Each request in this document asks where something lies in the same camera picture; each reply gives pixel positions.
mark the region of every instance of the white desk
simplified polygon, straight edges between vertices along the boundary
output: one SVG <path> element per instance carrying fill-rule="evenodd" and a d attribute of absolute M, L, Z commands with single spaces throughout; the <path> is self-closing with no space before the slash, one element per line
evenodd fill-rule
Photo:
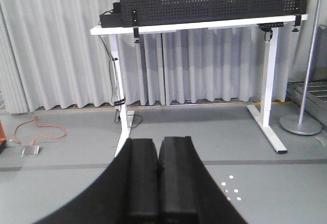
<path fill-rule="evenodd" d="M 302 20 L 307 20 L 308 15 L 303 15 Z M 140 34 L 153 34 L 153 33 L 171 33 L 178 30 L 186 29 L 225 29 L 225 28 L 240 28 L 254 26 L 258 23 L 270 23 L 270 22 L 292 22 L 295 21 L 295 16 L 276 16 L 276 17 L 261 17 L 261 18 L 250 18 L 250 19 L 237 19 L 237 20 L 224 20 L 224 21 L 209 21 L 209 22 L 193 22 L 193 23 L 181 23 L 181 24 L 167 24 L 158 26 L 144 26 L 139 27 Z M 248 110 L 251 112 L 252 116 L 262 129 L 262 131 L 267 136 L 271 145 L 274 147 L 275 151 L 279 154 L 287 152 L 282 142 L 276 136 L 274 131 L 269 126 L 269 117 L 271 109 L 271 98 L 272 98 L 272 88 L 276 61 L 276 51 L 277 51 L 277 40 L 278 40 L 278 28 L 273 29 L 273 38 L 269 43 L 266 44 L 265 48 L 265 60 L 264 60 L 264 72 L 263 72 L 263 82 L 262 82 L 262 95 L 261 95 L 261 110 L 259 111 L 254 105 L 249 105 Z M 119 34 L 133 34 L 133 28 L 101 28 L 101 26 L 95 26 L 90 30 L 92 35 L 109 35 L 110 48 L 112 56 L 117 58 L 117 83 L 118 83 L 118 97 L 119 99 L 124 98 L 123 83 L 121 70 L 119 65 L 119 51 L 117 35 Z M 116 155 L 125 143 L 125 140 L 129 136 L 130 125 L 132 123 L 133 111 L 127 111 L 126 105 L 121 105 L 121 122 L 122 122 L 122 133 L 118 142 Z"/>

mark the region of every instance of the metal pole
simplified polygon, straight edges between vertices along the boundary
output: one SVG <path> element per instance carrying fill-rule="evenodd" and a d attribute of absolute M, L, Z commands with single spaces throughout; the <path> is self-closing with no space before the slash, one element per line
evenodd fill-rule
<path fill-rule="evenodd" d="M 308 89 L 310 69 L 311 69 L 311 64 L 312 64 L 312 59 L 313 59 L 313 51 L 315 48 L 315 39 L 316 39 L 316 35 L 317 35 L 317 27 L 318 27 L 321 1 L 322 0 L 317 0 L 316 15 L 315 15 L 315 20 L 314 20 L 314 24 L 313 24 L 313 33 L 312 33 L 311 47 L 310 47 L 310 54 L 309 54 L 309 61 L 308 61 L 308 69 L 307 69 L 307 75 L 306 75 L 306 80 L 305 80 L 305 86 L 303 88 L 303 96 L 302 96 L 302 102 L 301 102 L 301 108 L 300 108 L 300 117 L 298 120 L 299 124 L 302 124 L 302 122 L 303 122 L 303 115 L 304 115 L 304 111 L 305 111 L 305 104 L 306 104 L 306 99 L 307 99 L 307 89 Z"/>

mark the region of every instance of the desk tabletop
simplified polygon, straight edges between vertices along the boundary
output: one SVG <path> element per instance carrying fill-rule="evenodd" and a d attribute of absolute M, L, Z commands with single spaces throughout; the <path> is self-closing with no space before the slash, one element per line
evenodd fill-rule
<path fill-rule="evenodd" d="M 307 19 L 308 19 L 307 14 L 302 15 L 302 20 L 307 20 Z M 290 22 L 290 21 L 295 21 L 294 15 L 143 26 L 143 27 L 139 27 L 138 30 L 140 34 L 171 33 L 171 32 L 176 32 L 178 30 L 185 30 L 185 29 L 209 29 L 209 30 L 227 29 L 227 28 L 240 28 L 240 27 L 254 26 L 259 23 Z M 90 32 L 91 35 L 133 34 L 133 28 L 132 27 L 102 28 L 100 25 L 97 25 L 94 28 L 92 28 Z"/>

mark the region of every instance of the white curtain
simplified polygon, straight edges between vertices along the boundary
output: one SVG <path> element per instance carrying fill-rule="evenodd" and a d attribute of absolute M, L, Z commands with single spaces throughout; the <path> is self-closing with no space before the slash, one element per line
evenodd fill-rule
<path fill-rule="evenodd" d="M 89 29 L 113 1 L 0 0 L 28 104 L 13 108 L 10 97 L 17 91 L 4 80 L 16 74 L 5 73 L 0 79 L 8 111 L 111 102 L 108 58 Z"/>
<path fill-rule="evenodd" d="M 0 0 L 0 86 L 10 113 L 112 104 L 109 60 L 89 30 L 115 1 Z M 300 33 L 290 23 L 281 29 L 274 85 L 281 101 L 287 82 L 304 77 L 315 3 Z M 128 104 L 260 97 L 264 42 L 256 27 L 145 35 L 140 48 L 126 35 L 119 48 Z"/>

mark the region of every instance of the black cable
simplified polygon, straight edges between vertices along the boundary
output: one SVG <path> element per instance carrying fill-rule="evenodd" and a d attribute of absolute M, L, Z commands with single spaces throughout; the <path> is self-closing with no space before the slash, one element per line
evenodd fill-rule
<path fill-rule="evenodd" d="M 141 115 L 138 115 L 138 114 L 134 114 L 134 115 L 133 114 L 129 114 L 128 116 L 134 116 L 134 117 L 137 116 L 137 117 L 140 117 L 141 118 L 141 121 L 138 122 L 137 125 L 130 127 L 131 129 L 134 129 L 134 128 L 138 127 L 143 122 L 143 117 Z"/>
<path fill-rule="evenodd" d="M 101 37 L 101 35 L 99 35 L 99 38 L 101 39 L 101 42 L 102 42 L 104 48 L 106 49 L 106 53 L 113 60 L 112 54 L 111 54 L 110 50 L 108 49 L 106 43 L 103 41 L 103 38 Z"/>
<path fill-rule="evenodd" d="M 115 61 L 112 61 L 112 63 L 113 63 L 113 71 L 114 71 L 114 75 L 115 75 L 115 77 L 117 77 L 118 74 L 117 74 L 116 63 L 115 63 Z M 118 85 L 118 83 L 117 83 L 117 80 L 115 80 L 115 84 L 116 84 L 116 88 L 119 89 L 119 85 Z"/>
<path fill-rule="evenodd" d="M 272 30 L 270 30 L 270 36 L 269 36 L 269 40 L 267 40 L 267 33 L 269 33 L 269 32 L 265 32 L 265 42 L 266 42 L 266 43 L 268 43 L 268 42 L 270 42 L 270 41 L 271 41 L 271 39 L 272 39 L 272 36 L 273 36 L 273 31 L 272 31 Z"/>
<path fill-rule="evenodd" d="M 115 114 L 115 116 L 114 116 L 114 123 L 119 123 L 120 121 L 121 121 L 121 117 L 118 115 L 117 116 L 117 114 L 118 114 L 118 109 L 116 109 L 116 114 Z"/>
<path fill-rule="evenodd" d="M 106 13 L 110 13 L 110 14 L 113 14 L 113 9 L 111 9 L 111 10 L 109 10 L 109 11 L 105 11 L 105 12 L 103 12 L 103 13 L 101 13 L 100 15 L 104 15 L 104 14 L 106 14 Z"/>
<path fill-rule="evenodd" d="M 111 65 L 110 65 L 110 62 L 112 61 L 114 63 L 114 60 L 113 60 L 113 56 L 112 56 L 110 50 L 108 49 L 108 47 L 107 47 L 106 43 L 104 42 L 103 38 L 101 37 L 101 35 L 99 35 L 99 38 L 101 39 L 101 42 L 103 44 L 103 47 L 105 48 L 106 53 L 107 53 L 107 55 L 108 55 L 108 57 L 110 59 L 109 60 L 109 77 L 110 77 L 110 84 L 111 84 L 111 99 L 110 99 L 110 101 L 111 101 L 111 103 L 114 103 L 112 101 L 112 99 L 113 99 L 113 85 L 112 85 L 112 83 L 113 82 L 112 82 Z"/>

